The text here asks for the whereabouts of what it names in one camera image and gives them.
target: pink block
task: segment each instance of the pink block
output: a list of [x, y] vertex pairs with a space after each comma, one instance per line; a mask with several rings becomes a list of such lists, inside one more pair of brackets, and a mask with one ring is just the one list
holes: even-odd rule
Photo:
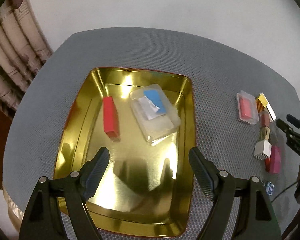
[[280, 173], [281, 169], [281, 151], [278, 146], [272, 146], [271, 148], [271, 156], [270, 156], [270, 170], [271, 174]]

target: perforated table surface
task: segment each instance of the perforated table surface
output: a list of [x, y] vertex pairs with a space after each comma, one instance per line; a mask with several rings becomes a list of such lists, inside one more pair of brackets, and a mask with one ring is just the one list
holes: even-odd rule
[[[278, 118], [300, 119], [295, 89], [263, 63], [215, 41], [186, 33], [147, 28], [106, 28], [73, 34], [47, 61], [26, 92], [12, 122], [3, 163], [3, 185], [24, 211], [39, 177], [53, 177], [68, 112], [86, 76], [95, 67], [152, 69], [186, 75], [194, 89], [196, 143], [205, 158], [234, 177], [252, 175], [275, 185], [274, 195], [296, 180], [300, 158], [285, 145], [285, 135], [271, 124], [271, 142], [282, 151], [282, 171], [269, 175], [253, 156], [259, 125], [238, 121], [236, 94], [265, 93]], [[294, 187], [273, 204], [281, 230], [299, 206]], [[236, 198], [224, 239], [230, 239]], [[194, 180], [186, 232], [175, 239], [196, 239], [212, 203]], [[70, 239], [69, 217], [63, 215]], [[104, 239], [139, 239], [100, 231]]]

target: patterned curtain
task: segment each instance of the patterned curtain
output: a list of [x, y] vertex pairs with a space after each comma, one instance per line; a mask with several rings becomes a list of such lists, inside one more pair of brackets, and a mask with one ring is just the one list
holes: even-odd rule
[[0, 110], [9, 118], [50, 56], [29, 1], [6, 0], [0, 8]]

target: clear plastic box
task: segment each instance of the clear plastic box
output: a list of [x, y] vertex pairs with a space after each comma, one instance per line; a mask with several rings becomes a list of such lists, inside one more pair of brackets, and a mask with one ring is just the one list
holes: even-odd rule
[[178, 110], [157, 84], [130, 93], [130, 103], [139, 127], [148, 142], [154, 142], [178, 130]]
[[239, 118], [249, 124], [256, 124], [259, 121], [256, 99], [244, 91], [237, 94]]

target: red rectangular block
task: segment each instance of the red rectangular block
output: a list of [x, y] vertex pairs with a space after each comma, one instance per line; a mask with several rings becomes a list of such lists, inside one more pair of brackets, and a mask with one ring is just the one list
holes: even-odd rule
[[251, 103], [249, 99], [240, 97], [239, 103], [240, 103], [241, 117], [245, 119], [252, 118], [252, 109], [251, 109]]
[[271, 163], [271, 157], [265, 159], [265, 166], [266, 166], [266, 171], [270, 171], [270, 163]]
[[110, 139], [120, 138], [118, 112], [112, 97], [103, 98], [103, 130]]
[[261, 127], [270, 126], [270, 115], [268, 112], [263, 111], [261, 114]]

